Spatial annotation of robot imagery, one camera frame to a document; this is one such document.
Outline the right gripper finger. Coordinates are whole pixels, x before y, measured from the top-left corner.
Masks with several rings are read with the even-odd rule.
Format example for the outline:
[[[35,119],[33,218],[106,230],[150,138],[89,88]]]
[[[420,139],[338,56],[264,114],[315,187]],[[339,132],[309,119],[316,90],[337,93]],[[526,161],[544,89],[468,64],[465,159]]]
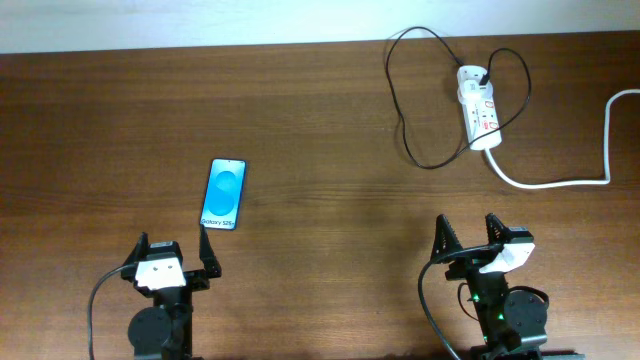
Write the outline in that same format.
[[[510,242],[510,230],[494,214],[485,216],[486,230],[489,245],[504,245]]]
[[[438,215],[430,260],[434,263],[444,263],[447,256],[462,249],[448,218],[444,214]]]

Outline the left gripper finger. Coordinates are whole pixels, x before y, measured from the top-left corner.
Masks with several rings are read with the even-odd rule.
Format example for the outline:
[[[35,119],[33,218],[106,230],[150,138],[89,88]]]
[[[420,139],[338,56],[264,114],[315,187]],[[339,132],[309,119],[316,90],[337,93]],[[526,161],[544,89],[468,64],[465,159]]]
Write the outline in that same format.
[[[220,277],[222,270],[219,261],[211,246],[206,228],[199,225],[199,258],[203,263],[204,271],[208,277]]]
[[[138,263],[142,261],[146,257],[148,246],[148,234],[146,232],[142,232],[130,254],[131,263]]]

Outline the blue Galaxy smartphone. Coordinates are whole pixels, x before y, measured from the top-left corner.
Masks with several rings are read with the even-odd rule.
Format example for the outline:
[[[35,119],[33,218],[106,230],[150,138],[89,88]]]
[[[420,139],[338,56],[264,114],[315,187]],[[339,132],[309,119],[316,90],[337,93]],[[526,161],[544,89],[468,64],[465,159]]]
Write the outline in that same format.
[[[214,159],[204,196],[200,224],[209,229],[234,230],[238,221],[247,163]]]

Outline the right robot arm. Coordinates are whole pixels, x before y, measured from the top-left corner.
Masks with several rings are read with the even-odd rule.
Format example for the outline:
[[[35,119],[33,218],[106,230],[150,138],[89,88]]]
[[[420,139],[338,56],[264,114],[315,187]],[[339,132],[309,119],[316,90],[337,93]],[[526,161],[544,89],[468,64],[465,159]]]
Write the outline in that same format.
[[[547,339],[550,305],[541,290],[509,286],[505,275],[524,265],[535,248],[525,227],[508,227],[494,214],[485,217],[488,243],[464,248],[447,217],[436,218],[430,262],[447,264],[449,281],[463,280],[470,291],[484,344],[470,349],[473,359],[540,359]]]

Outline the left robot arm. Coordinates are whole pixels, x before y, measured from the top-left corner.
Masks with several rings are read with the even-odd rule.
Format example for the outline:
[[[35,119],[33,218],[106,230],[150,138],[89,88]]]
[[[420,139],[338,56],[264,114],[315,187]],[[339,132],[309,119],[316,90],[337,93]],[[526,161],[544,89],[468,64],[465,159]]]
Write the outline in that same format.
[[[176,241],[151,243],[146,233],[124,261],[121,278],[153,304],[130,321],[128,339],[136,359],[192,359],[192,295],[210,288],[222,275],[204,226],[199,227],[199,259],[203,267],[183,268]]]

